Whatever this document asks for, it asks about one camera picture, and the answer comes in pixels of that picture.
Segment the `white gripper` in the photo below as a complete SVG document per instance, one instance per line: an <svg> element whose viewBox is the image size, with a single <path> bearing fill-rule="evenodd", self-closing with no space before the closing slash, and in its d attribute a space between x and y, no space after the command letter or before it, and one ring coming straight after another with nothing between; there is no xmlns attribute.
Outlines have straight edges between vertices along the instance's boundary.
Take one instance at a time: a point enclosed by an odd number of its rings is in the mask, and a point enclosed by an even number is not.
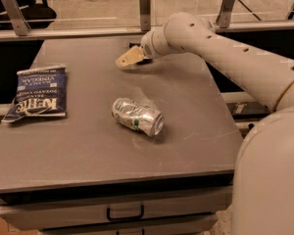
<svg viewBox="0 0 294 235"><path fill-rule="evenodd" d="M176 41L179 35L176 30L167 29L165 26L155 27L148 31L141 39L141 47L133 46L116 59L120 68L136 64L144 57L157 59L169 54L177 54Z"/></svg>

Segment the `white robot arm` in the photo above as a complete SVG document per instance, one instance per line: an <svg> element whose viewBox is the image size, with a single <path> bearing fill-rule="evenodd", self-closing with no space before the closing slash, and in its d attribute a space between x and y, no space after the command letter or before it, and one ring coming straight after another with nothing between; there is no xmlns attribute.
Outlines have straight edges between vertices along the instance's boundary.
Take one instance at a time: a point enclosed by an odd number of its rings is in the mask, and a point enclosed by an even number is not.
<svg viewBox="0 0 294 235"><path fill-rule="evenodd" d="M199 56L270 112L238 152L232 235L294 235L294 60L217 35L208 21L179 12L116 63L177 53Z"/></svg>

